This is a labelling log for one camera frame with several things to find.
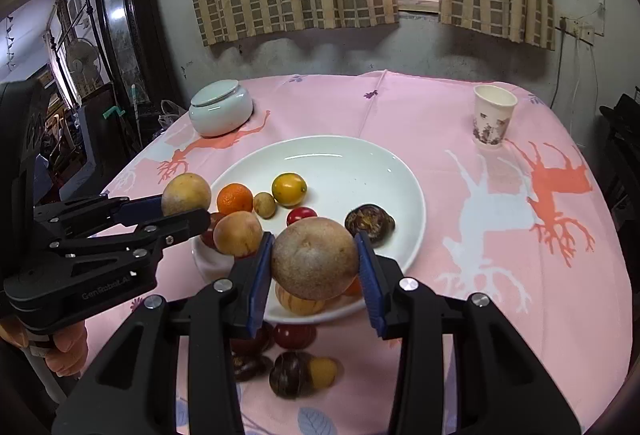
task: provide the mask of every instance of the blue gripper pad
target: blue gripper pad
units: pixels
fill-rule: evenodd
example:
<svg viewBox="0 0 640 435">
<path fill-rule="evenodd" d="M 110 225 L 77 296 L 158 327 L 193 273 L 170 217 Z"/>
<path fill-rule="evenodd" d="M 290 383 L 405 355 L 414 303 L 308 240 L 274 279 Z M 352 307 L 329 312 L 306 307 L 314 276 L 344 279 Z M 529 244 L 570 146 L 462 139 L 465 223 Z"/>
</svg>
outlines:
<svg viewBox="0 0 640 435">
<path fill-rule="evenodd" d="M 137 225 L 162 218 L 162 195 L 125 202 L 113 214 L 113 219 L 122 225 Z"/>
<path fill-rule="evenodd" d="M 374 264 L 375 253 L 371 248 L 369 238 L 366 234 L 359 232 L 355 236 L 356 245 L 358 247 L 358 256 L 360 258 L 360 284 L 362 285 L 362 294 L 364 301 L 367 304 L 367 312 L 369 313 L 369 322 L 371 326 L 375 328 L 378 336 L 385 337 L 386 334 L 386 320 L 385 320 L 385 301 L 389 300 L 389 296 L 385 297 L 382 287 L 386 282 L 379 281 L 379 276 L 382 277 L 380 271 L 376 271 Z"/>
<path fill-rule="evenodd" d="M 247 330 L 251 337 L 255 338 L 258 329 L 262 326 L 264 309 L 267 305 L 269 288 L 271 287 L 271 248 L 273 247 L 273 235 L 265 235 L 258 251 L 260 261 L 255 272 L 254 283 L 249 294 L 249 310 L 247 311 Z"/>
</svg>

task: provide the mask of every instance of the paper cup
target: paper cup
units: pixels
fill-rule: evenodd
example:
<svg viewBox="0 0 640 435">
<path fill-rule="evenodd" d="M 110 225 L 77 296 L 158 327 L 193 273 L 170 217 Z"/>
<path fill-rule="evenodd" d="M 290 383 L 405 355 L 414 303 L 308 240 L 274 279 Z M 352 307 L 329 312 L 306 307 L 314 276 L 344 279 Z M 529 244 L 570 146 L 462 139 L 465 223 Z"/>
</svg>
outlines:
<svg viewBox="0 0 640 435">
<path fill-rule="evenodd" d="M 486 148 L 498 148 L 518 104 L 510 91 L 495 85 L 478 85 L 474 113 L 474 138 Z"/>
</svg>

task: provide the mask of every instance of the yellow cherry tomato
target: yellow cherry tomato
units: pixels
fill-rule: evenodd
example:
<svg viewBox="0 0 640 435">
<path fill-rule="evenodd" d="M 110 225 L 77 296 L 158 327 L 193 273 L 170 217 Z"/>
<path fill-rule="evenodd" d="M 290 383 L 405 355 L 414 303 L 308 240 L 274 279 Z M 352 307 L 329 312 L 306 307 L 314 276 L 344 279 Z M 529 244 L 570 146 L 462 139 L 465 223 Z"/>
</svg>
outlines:
<svg viewBox="0 0 640 435">
<path fill-rule="evenodd" d="M 297 206 L 305 199 L 306 182 L 297 173 L 283 173 L 273 181 L 271 193 L 281 205 Z"/>
</svg>

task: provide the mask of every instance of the screw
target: screw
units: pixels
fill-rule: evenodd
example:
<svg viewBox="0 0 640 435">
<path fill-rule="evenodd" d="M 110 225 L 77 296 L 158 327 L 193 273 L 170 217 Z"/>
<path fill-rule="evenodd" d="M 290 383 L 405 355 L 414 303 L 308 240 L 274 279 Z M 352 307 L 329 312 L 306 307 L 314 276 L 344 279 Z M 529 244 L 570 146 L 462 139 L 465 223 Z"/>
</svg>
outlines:
<svg viewBox="0 0 640 435">
<path fill-rule="evenodd" d="M 234 283 L 226 278 L 222 280 L 217 280 L 213 283 L 213 288 L 218 292 L 225 292 L 227 290 L 231 290 L 234 288 Z"/>
<path fill-rule="evenodd" d="M 145 307 L 148 309 L 157 309 L 162 305 L 162 296 L 158 296 L 158 294 L 152 294 L 151 296 L 147 296 L 145 298 Z"/>
<path fill-rule="evenodd" d="M 400 287 L 404 290 L 416 290 L 418 285 L 418 281 L 414 278 L 402 278 L 400 280 Z"/>
<path fill-rule="evenodd" d="M 471 296 L 471 303 L 477 307 L 486 307 L 491 303 L 491 299 L 486 294 L 476 292 Z"/>
</svg>

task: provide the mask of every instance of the chestnut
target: chestnut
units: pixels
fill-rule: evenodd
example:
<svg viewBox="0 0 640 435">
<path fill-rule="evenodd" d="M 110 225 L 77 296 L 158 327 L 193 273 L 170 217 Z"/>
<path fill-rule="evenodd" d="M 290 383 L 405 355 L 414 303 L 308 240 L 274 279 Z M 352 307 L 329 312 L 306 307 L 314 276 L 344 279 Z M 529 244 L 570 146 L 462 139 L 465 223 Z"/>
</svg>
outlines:
<svg viewBox="0 0 640 435">
<path fill-rule="evenodd" d="M 295 399 L 309 391 L 310 359 L 305 352 L 283 352 L 276 358 L 269 374 L 269 385 L 278 397 Z"/>
<path fill-rule="evenodd" d="M 265 355 L 234 355 L 234 377 L 244 383 L 271 370 L 271 360 Z"/>
<path fill-rule="evenodd" d="M 344 227 L 351 235 L 364 231 L 373 245 L 385 240 L 396 228 L 394 219 L 380 206 L 365 204 L 355 208 L 344 219 Z"/>
</svg>

